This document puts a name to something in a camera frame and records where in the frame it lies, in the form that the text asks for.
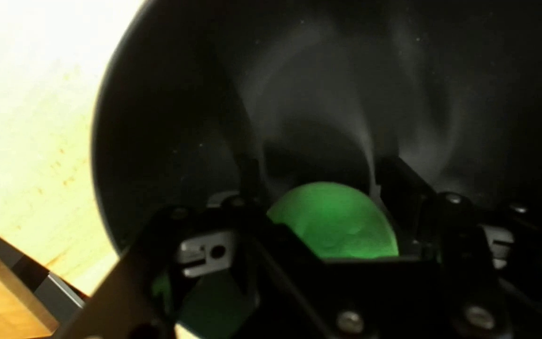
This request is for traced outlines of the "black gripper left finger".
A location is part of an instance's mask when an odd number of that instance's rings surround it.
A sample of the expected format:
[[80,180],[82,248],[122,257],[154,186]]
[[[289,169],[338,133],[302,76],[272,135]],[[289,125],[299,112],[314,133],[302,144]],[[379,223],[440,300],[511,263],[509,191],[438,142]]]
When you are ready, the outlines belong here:
[[227,272],[180,285],[159,267],[187,219],[238,195],[265,204],[278,193],[251,140],[120,140],[91,148],[97,206],[118,263],[54,339],[172,339],[174,327],[225,336],[251,299]]

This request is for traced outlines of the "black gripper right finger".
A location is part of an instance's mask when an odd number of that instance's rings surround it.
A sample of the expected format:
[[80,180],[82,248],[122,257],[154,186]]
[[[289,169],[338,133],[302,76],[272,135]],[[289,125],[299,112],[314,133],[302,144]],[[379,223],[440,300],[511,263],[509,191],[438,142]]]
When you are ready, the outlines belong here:
[[400,157],[378,163],[379,197],[410,250],[432,261],[457,339],[542,339],[542,310],[498,278],[479,210],[436,191]]

